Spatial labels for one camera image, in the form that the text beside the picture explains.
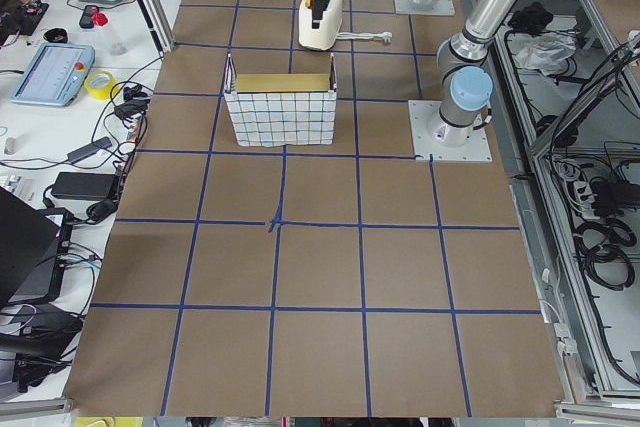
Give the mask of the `black laptop computer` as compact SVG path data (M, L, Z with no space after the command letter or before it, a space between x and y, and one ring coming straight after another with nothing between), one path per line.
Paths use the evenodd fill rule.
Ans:
M36 210L1 191L1 305L40 304L61 290L72 233L64 208Z

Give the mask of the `white two-slot toaster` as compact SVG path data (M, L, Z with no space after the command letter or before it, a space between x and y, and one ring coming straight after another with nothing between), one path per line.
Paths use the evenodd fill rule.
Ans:
M342 25L342 7L343 0L329 0L328 7L323 12L320 28L313 29L311 9L301 0L298 11L299 45L311 50L331 49Z

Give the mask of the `black power adapter brick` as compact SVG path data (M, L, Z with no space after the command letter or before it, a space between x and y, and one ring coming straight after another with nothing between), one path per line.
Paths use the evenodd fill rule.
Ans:
M100 201L114 194L117 183L115 174L60 172L51 195L57 199Z

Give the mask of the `blue teach pendant near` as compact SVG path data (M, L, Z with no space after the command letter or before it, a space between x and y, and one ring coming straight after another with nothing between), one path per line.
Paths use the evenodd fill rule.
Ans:
M20 78L10 101L67 106L79 93L94 60L92 46L43 43Z

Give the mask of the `yellow tape roll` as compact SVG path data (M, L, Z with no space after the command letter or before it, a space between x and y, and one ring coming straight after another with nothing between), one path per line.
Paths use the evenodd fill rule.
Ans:
M95 71L87 75L83 86L89 95L97 100L110 100L118 95L120 87L108 71Z

